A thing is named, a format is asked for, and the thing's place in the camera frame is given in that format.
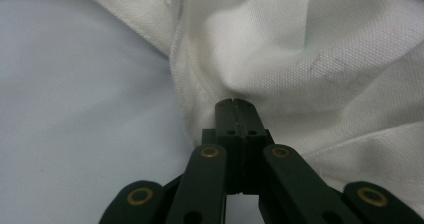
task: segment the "white surface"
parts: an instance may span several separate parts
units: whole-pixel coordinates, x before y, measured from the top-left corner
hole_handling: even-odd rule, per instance
[[[171,70],[194,144],[216,102],[242,98],[334,187],[374,182],[424,216],[422,0],[96,1],[155,40],[168,32],[146,10],[172,20]]]
[[[127,184],[183,172],[167,58],[97,3],[0,0],[0,40],[1,224],[98,223]]]

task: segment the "brass screw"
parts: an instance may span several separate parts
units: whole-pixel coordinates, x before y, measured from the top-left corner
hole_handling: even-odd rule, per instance
[[[389,203],[386,196],[369,187],[359,188],[356,193],[363,201],[373,206],[384,207]]]
[[[215,147],[206,147],[202,149],[200,154],[204,157],[212,158],[218,156],[219,151]]]
[[[140,206],[148,203],[153,198],[153,191],[147,187],[140,187],[132,190],[127,197],[129,204],[133,206]]]
[[[272,155],[280,158],[285,158],[290,155],[290,151],[284,147],[274,147],[272,149]]]

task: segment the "wrinkled fabric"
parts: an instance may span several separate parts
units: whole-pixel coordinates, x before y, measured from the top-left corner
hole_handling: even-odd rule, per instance
[[[424,215],[422,0],[97,0],[163,53],[198,145],[252,102],[330,185],[382,185]]]

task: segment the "screw hole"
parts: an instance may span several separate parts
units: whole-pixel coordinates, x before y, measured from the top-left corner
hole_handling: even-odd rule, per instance
[[[328,224],[342,224],[343,220],[342,218],[337,215],[336,213],[332,211],[326,211],[322,214],[322,218],[328,223]]]
[[[197,211],[191,211],[185,214],[184,216],[184,223],[185,224],[200,224],[202,223],[202,214]]]

